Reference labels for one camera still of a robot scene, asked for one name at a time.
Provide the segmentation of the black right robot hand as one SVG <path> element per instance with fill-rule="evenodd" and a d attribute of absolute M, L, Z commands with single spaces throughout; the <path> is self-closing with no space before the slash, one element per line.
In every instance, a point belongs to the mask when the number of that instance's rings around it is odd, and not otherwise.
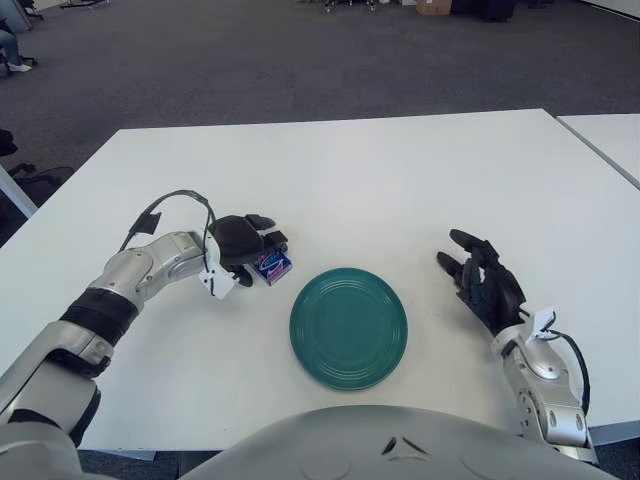
<path fill-rule="evenodd" d="M 523 324 L 520 307 L 526 297 L 515 276 L 500 263 L 491 243 L 459 229 L 451 229 L 449 236 L 470 254 L 464 263 L 444 252 L 436 255 L 440 267 L 453 279 L 458 298 L 493 337 Z"/>

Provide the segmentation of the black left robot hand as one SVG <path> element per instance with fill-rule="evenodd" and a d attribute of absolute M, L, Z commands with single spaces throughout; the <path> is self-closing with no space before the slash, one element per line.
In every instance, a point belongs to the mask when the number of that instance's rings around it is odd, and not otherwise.
<path fill-rule="evenodd" d="M 258 214 L 228 215 L 209 227 L 220 251 L 220 265 L 238 277 L 243 287 L 253 286 L 253 277 L 245 268 L 267 254 L 288 250 L 288 238 L 280 231 L 267 230 L 276 223 Z"/>

